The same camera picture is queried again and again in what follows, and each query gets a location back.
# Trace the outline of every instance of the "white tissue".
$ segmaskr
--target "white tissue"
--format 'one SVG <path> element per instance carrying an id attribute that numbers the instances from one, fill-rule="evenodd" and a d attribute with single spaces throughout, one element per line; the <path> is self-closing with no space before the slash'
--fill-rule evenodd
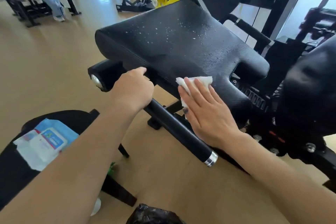
<path id="1" fill-rule="evenodd" d="M 199 76 L 199 77 L 192 77 L 192 78 L 189 78 L 189 81 L 195 85 L 194 83 L 194 80 L 195 79 L 199 79 L 199 81 L 205 86 L 205 88 L 207 89 L 207 91 L 209 91 L 209 85 L 212 84 L 212 76 Z M 190 95 L 190 91 L 184 81 L 183 78 L 181 77 L 178 77 L 176 78 L 176 82 L 178 83 L 178 85 L 182 86 L 186 91 L 187 93 Z M 183 99 L 181 99 L 181 103 L 182 103 L 182 106 L 183 107 L 188 107 L 185 102 L 183 101 Z"/>

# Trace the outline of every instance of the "wooden floor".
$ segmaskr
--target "wooden floor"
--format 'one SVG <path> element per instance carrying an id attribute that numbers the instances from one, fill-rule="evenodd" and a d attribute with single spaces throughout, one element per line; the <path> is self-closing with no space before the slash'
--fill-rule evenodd
<path id="1" fill-rule="evenodd" d="M 94 87 L 87 74 L 88 67 L 104 59 L 94 33 L 134 14 L 117 13 L 115 4 L 121 0 L 75 1 L 81 16 L 64 23 L 43 18 L 41 26 L 30 29 L 0 2 L 0 151 L 36 116 L 108 106 L 109 95 Z M 154 97 L 161 104 L 174 101 L 159 87 Z M 148 118 L 141 111 L 123 139 L 131 157 L 116 159 L 115 179 L 138 198 L 137 204 L 174 211 L 189 224 L 287 223 L 248 175 L 221 159 L 206 167 L 166 130 L 147 126 Z M 285 160 L 318 183 L 326 180 L 314 167 Z M 123 224 L 134 210 L 104 193 L 101 200 L 90 223 Z"/>

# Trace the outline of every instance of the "black seat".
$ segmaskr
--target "black seat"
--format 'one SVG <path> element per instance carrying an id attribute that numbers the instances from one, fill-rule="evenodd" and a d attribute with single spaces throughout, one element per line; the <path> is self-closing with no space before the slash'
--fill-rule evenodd
<path id="1" fill-rule="evenodd" d="M 147 76 L 176 98 L 177 77 L 212 76 L 238 124 L 245 124 L 252 105 L 230 76 L 234 71 L 253 84 L 269 69 L 257 52 L 190 0 L 100 29 L 95 39 L 106 58 L 122 61 L 126 70 L 147 67 Z"/>
<path id="2" fill-rule="evenodd" d="M 302 56 L 288 71 L 278 110 L 318 134 L 336 133 L 336 36 Z"/>

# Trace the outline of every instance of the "black foam handle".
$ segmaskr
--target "black foam handle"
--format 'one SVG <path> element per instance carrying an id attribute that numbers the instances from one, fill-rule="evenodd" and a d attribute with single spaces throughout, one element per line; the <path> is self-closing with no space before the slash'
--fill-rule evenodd
<path id="1" fill-rule="evenodd" d="M 213 155 L 212 149 L 179 122 L 155 99 L 144 110 L 183 144 L 200 161 L 207 162 Z"/>
<path id="2" fill-rule="evenodd" d="M 240 28 L 245 33 L 249 34 L 251 37 L 256 39 L 257 41 L 263 42 L 266 46 L 269 45 L 272 40 L 269 39 L 267 36 L 265 36 L 263 33 L 252 27 L 247 22 L 243 21 L 242 19 L 238 18 L 237 16 L 233 14 L 229 14 L 228 20 L 231 20 L 234 22 L 234 24 Z"/>

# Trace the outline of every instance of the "black trash bag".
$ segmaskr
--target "black trash bag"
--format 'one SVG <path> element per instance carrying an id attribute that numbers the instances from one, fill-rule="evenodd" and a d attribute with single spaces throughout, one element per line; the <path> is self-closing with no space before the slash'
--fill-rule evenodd
<path id="1" fill-rule="evenodd" d="M 140 204 L 126 224 L 185 224 L 175 213 Z"/>

